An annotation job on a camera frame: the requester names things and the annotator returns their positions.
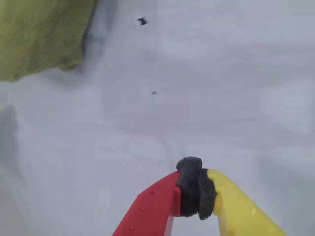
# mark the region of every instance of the yellow-green towel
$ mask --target yellow-green towel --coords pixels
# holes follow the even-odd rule
[[[0,81],[72,70],[95,0],[0,0]]]

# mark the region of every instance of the dark spot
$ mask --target dark spot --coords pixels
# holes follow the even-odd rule
[[[148,21],[144,17],[137,19],[137,21],[139,21],[140,25],[142,25],[142,26],[144,26],[148,23]]]

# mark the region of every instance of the green cloth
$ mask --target green cloth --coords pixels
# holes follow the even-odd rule
[[[0,81],[82,60],[95,0],[0,0]]]

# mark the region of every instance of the white surface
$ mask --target white surface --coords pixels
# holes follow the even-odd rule
[[[0,175],[0,232],[3,236],[38,236],[25,221]]]
[[[111,235],[140,191],[198,156],[289,236],[315,235],[314,2],[111,4],[81,70],[0,84],[0,160],[27,220]],[[172,235],[195,234],[219,235],[216,217],[176,219]]]

